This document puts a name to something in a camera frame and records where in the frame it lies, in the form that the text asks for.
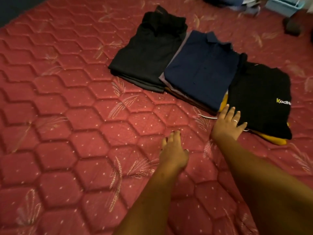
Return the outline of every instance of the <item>shirt collar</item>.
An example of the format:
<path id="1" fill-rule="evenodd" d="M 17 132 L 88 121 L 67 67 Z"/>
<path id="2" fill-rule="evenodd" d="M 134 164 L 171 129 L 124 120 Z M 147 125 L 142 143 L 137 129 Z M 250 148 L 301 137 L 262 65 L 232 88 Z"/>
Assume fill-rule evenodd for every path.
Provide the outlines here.
<path id="1" fill-rule="evenodd" d="M 214 32 L 208 32 L 207 34 L 207 41 L 209 43 L 218 43 L 219 45 L 221 45 L 221 47 L 225 47 L 228 49 L 233 49 L 233 46 L 230 42 L 220 42 L 217 37 L 215 36 Z"/>

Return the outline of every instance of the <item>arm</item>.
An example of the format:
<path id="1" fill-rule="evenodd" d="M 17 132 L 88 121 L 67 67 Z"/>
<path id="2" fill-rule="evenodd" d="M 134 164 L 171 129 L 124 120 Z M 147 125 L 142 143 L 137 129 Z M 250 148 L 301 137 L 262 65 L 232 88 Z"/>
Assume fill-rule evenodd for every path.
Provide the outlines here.
<path id="1" fill-rule="evenodd" d="M 168 140 L 162 141 L 158 168 L 113 235 L 164 235 L 171 191 L 187 162 L 188 152 L 182 149 L 180 132 L 172 132 Z"/>
<path id="2" fill-rule="evenodd" d="M 240 112 L 221 113 L 212 137 L 225 157 L 235 183 L 261 235 L 312 234 L 313 190 L 283 170 L 258 158 L 236 141 Z"/>

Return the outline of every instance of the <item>pile of clothes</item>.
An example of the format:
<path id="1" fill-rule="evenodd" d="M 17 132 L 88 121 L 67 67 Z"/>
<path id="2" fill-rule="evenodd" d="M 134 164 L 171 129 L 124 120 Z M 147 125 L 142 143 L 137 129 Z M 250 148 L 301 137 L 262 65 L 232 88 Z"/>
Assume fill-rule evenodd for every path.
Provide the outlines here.
<path id="1" fill-rule="evenodd" d="M 239 124 L 278 145 L 292 138 L 290 78 L 278 68 L 247 61 L 213 32 L 186 32 L 184 17 L 158 6 L 145 13 L 111 73 L 143 89 L 167 91 L 216 115 L 226 104 L 241 111 Z"/>

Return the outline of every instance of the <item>folded navy blue shirt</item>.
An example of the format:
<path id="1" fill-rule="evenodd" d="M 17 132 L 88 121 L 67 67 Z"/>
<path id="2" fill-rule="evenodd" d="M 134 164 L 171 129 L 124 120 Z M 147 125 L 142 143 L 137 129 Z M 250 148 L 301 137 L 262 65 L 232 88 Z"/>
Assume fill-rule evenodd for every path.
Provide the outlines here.
<path id="1" fill-rule="evenodd" d="M 240 54 L 213 32 L 192 31 L 165 69 L 165 79 L 186 95 L 218 111 L 237 71 Z"/>

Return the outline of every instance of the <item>red quilted mattress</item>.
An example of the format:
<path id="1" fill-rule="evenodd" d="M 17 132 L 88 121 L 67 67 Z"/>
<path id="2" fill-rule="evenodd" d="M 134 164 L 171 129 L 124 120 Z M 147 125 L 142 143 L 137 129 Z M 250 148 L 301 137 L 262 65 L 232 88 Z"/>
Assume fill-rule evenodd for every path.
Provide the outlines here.
<path id="1" fill-rule="evenodd" d="M 107 66 L 160 4 L 189 30 L 214 31 L 249 60 L 292 81 L 293 139 L 240 143 L 313 188 L 312 16 L 300 37 L 282 17 L 202 0 L 48 0 L 0 29 L 0 234 L 109 235 L 154 172 L 161 139 L 181 129 L 190 161 L 172 195 L 167 234 L 258 234 L 225 160 L 214 120 L 170 94 L 142 90 Z"/>

